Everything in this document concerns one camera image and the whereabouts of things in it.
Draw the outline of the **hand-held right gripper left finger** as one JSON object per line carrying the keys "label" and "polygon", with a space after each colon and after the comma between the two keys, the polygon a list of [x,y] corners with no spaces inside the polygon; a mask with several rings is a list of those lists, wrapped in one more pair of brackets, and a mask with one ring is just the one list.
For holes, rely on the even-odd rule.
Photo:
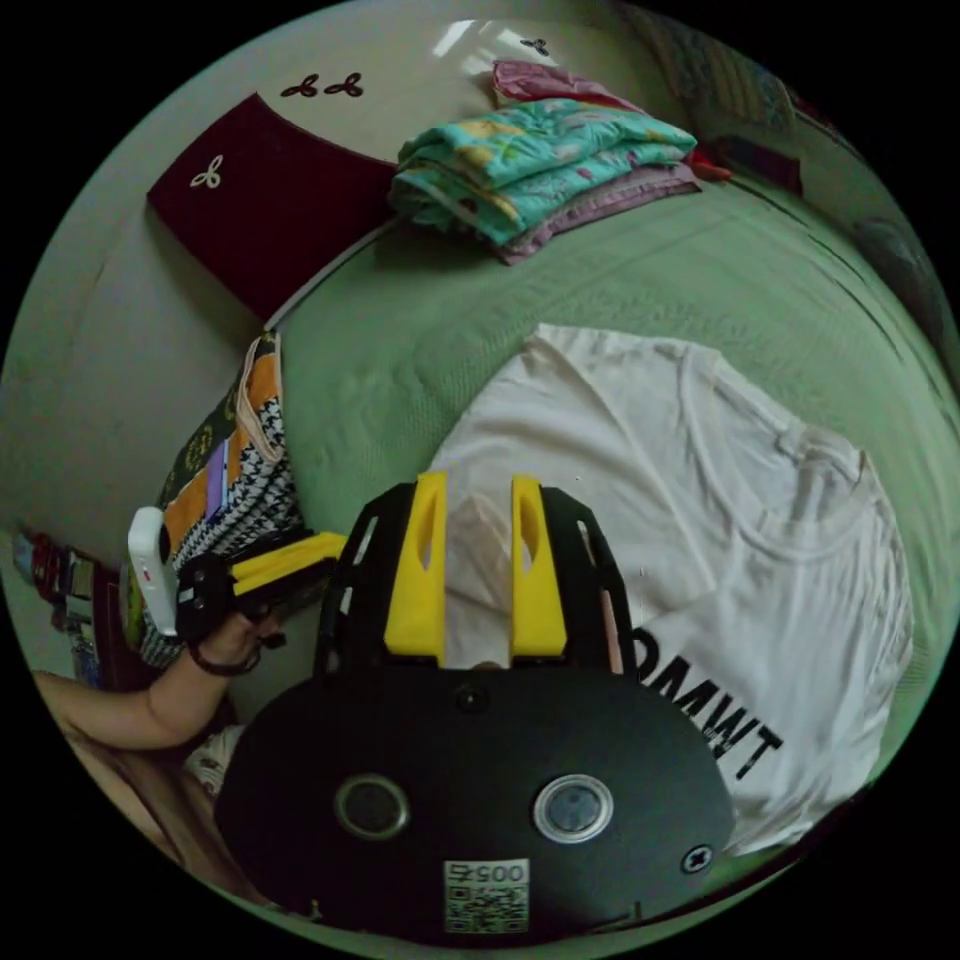
{"label": "hand-held right gripper left finger", "polygon": [[393,582],[384,640],[389,653],[445,665],[447,475],[423,473],[410,512]]}

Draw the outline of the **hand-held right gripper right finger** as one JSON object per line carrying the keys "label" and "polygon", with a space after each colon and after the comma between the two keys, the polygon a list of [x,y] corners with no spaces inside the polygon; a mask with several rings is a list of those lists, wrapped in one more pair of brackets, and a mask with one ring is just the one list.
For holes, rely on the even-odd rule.
{"label": "hand-held right gripper right finger", "polygon": [[557,659],[567,634],[539,482],[512,478],[512,658]]}

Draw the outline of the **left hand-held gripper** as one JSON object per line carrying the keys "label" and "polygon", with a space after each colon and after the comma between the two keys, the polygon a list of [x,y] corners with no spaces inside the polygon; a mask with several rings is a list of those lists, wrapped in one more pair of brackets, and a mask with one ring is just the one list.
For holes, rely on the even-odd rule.
{"label": "left hand-held gripper", "polygon": [[344,535],[300,528],[268,535],[230,555],[196,556],[179,574],[177,639],[193,647],[233,613],[255,622],[316,602],[346,544]]}

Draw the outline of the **person's left hand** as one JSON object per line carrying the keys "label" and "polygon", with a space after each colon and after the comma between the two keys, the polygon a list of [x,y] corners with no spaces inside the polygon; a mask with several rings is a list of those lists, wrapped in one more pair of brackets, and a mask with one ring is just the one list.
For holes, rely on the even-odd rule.
{"label": "person's left hand", "polygon": [[280,626],[270,614],[256,622],[241,613],[231,614],[206,639],[190,648],[191,658],[214,676],[244,675],[258,665],[262,647],[284,641]]}

